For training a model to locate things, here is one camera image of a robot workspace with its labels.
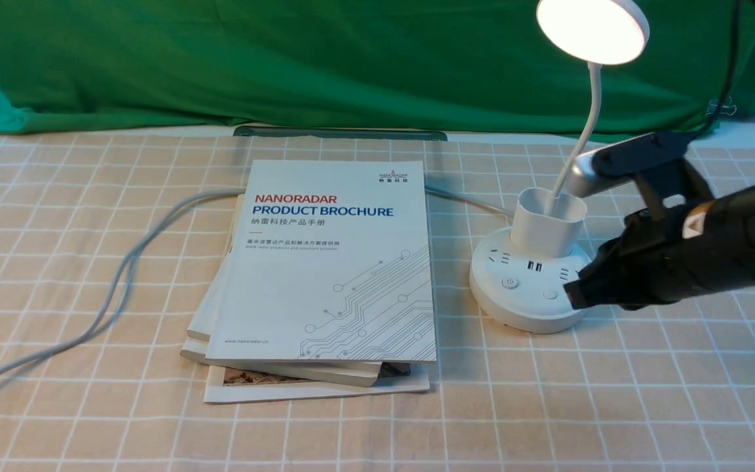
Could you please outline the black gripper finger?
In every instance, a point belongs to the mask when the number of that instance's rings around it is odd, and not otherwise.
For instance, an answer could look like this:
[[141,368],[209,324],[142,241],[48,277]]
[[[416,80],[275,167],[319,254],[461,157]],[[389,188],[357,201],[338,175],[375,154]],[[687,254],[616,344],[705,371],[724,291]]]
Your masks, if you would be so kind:
[[564,284],[564,292],[574,309],[604,305],[604,277],[579,271],[575,280]]

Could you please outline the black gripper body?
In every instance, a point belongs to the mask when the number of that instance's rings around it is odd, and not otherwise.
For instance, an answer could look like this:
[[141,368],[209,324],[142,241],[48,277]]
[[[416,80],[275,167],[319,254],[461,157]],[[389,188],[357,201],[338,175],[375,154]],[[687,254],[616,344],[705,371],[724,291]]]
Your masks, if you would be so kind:
[[755,286],[755,186],[624,224],[591,264],[591,305],[637,310]]

